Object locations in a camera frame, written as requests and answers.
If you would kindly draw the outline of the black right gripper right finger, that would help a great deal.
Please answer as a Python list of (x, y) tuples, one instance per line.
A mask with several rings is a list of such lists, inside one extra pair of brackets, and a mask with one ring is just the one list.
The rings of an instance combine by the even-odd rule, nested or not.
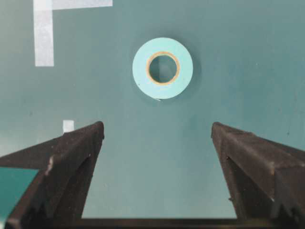
[(219, 122), (211, 138), (236, 216), (305, 225), (305, 152)]

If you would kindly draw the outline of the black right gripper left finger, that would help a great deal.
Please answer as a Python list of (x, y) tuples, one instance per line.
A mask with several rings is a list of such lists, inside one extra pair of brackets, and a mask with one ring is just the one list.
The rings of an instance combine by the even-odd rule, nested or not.
[(17, 198), (1, 216), (1, 228), (40, 229), (81, 219), (103, 140), (98, 121), (2, 156), (1, 200), (9, 193)]

